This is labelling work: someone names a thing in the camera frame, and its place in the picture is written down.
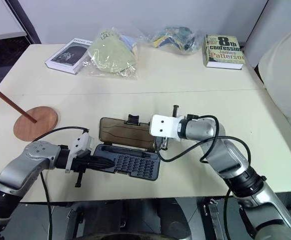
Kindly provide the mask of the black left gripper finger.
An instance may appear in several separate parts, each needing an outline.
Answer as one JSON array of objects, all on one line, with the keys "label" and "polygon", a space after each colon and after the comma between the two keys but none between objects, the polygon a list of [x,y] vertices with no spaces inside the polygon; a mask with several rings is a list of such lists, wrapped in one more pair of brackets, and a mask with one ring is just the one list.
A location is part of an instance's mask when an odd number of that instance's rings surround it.
[{"label": "black left gripper finger", "polygon": [[93,156],[93,162],[98,165],[114,165],[114,161],[103,156]]},{"label": "black left gripper finger", "polygon": [[92,166],[93,170],[106,170],[106,169],[110,169],[113,168],[115,166],[115,164],[112,163],[94,163]]}]

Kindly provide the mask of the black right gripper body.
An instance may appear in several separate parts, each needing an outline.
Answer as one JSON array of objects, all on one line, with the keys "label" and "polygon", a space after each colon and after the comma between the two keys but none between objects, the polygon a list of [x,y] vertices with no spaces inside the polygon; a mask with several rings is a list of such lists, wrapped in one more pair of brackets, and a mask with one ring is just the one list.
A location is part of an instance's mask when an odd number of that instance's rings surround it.
[{"label": "black right gripper body", "polygon": [[170,138],[180,141],[177,129],[180,122],[178,117],[179,105],[173,106],[172,116],[158,115],[153,116],[153,136],[155,143],[161,145],[163,141],[169,141]]}]

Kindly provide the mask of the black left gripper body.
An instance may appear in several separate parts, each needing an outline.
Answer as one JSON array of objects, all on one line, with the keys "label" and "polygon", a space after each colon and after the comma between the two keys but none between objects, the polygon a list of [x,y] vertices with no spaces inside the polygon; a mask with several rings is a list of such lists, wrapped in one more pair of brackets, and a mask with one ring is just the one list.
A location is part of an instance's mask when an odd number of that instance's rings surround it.
[{"label": "black left gripper body", "polygon": [[76,188],[81,187],[83,174],[86,172],[86,169],[95,168],[95,163],[96,162],[94,161],[90,150],[84,151],[73,159],[71,169],[74,173],[78,173],[77,181],[75,183]]}]

